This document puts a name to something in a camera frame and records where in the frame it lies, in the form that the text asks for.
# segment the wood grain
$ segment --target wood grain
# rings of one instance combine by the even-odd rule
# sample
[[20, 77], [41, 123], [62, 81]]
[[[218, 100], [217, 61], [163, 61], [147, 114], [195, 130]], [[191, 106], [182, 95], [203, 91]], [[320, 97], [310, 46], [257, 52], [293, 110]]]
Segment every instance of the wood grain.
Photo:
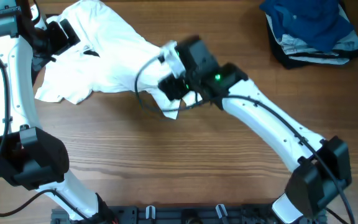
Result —
[[[299, 122], [327, 138], [345, 139], [354, 178], [346, 195], [358, 222], [358, 59], [344, 67], [283, 69], [269, 51], [260, 2], [107, 5], [156, 45], [200, 34], [221, 63], [241, 67]], [[39, 3], [45, 13], [62, 12], [71, 4]], [[358, 1], [346, 4], [358, 33]], [[93, 93], [79, 105], [36, 101], [36, 106], [44, 129], [65, 143], [71, 169], [110, 205], [265, 203], [283, 192], [290, 175], [256, 134], [213, 106], [181, 112], [176, 121], [148, 117], [132, 93]], [[0, 211], [16, 208], [33, 194], [0, 180]], [[49, 223], [55, 207], [42, 197], [0, 223]], [[339, 198], [329, 207], [346, 217]]]

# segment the white cloth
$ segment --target white cloth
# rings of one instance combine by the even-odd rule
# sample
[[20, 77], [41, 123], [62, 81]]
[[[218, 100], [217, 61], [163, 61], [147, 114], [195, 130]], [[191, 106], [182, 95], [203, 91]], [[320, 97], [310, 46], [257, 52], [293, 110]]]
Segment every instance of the white cloth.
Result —
[[[339, 15], [345, 18], [347, 21], [349, 19], [346, 16], [345, 11], [338, 5], [339, 7]], [[266, 14], [267, 22], [270, 26], [270, 29], [273, 32], [272, 26], [272, 18]], [[292, 37], [289, 34], [284, 34], [282, 37], [274, 36], [276, 42], [281, 45], [284, 53], [289, 56], [290, 59], [294, 60], [301, 60], [305, 62], [313, 62], [313, 63], [328, 63], [333, 65], [344, 65], [349, 61], [348, 58], [316, 58], [316, 57], [294, 57], [290, 56], [297, 53], [310, 53], [310, 54], [319, 54], [317, 49], [310, 47], [305, 41]], [[342, 38], [338, 41], [338, 43], [334, 46], [333, 50], [345, 50], [345, 51], [353, 51], [358, 50], [358, 36], [356, 32], [353, 30], [349, 35]], [[330, 52], [326, 53], [325, 55], [335, 55], [338, 56], [339, 54]]]
[[[81, 41], [56, 56], [55, 63], [46, 65], [44, 82], [35, 95], [38, 100], [59, 102], [64, 98], [77, 104], [92, 91], [134, 91], [140, 68], [160, 53], [160, 48], [147, 42], [99, 0], [78, 1], [47, 22], [59, 23], [64, 19], [68, 19]], [[100, 57], [84, 54], [87, 50], [97, 52]], [[179, 100], [168, 100], [157, 87], [158, 81], [170, 73], [169, 66], [157, 60], [139, 77], [139, 91], [149, 92], [161, 109], [180, 105]], [[187, 105], [195, 102], [194, 95], [191, 92], [183, 98]], [[177, 112], [164, 115], [175, 119]]]

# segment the blue clothing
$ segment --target blue clothing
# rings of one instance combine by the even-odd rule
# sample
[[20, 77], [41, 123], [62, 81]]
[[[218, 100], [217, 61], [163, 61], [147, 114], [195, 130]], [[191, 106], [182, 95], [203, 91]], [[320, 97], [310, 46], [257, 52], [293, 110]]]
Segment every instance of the blue clothing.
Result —
[[302, 39], [322, 52], [354, 30], [339, 15], [339, 0], [265, 0], [260, 9], [272, 18], [274, 35]]

